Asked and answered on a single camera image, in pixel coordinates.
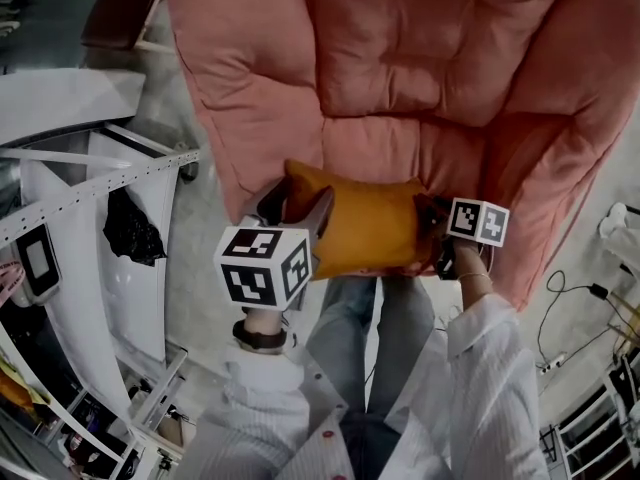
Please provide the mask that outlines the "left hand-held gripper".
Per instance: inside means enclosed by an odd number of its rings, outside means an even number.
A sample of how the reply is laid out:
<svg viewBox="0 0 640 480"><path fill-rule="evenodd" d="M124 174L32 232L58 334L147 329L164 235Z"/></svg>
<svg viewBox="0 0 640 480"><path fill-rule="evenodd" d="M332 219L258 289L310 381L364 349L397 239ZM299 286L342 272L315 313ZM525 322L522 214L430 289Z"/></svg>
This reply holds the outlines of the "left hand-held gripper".
<svg viewBox="0 0 640 480"><path fill-rule="evenodd" d="M304 218L284 223L291 179L270 182L252 198L237 226L223 232L214 266L226 300L235 306L299 311L318 268L314 247L334 206L334 189L323 188Z"/></svg>

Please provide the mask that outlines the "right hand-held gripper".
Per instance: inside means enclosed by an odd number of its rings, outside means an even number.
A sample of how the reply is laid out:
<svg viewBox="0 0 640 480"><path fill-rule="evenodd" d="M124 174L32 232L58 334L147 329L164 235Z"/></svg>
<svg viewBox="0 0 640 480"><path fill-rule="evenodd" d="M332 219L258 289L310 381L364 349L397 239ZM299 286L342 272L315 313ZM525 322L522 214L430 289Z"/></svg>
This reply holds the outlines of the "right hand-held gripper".
<svg viewBox="0 0 640 480"><path fill-rule="evenodd" d="M510 210L488 201L456 197L451 202L441 197L419 193L414 196L417 236L441 242L436 273L441 280L454 280L454 239L475 242L480 258L491 271L496 248L504 245Z"/></svg>

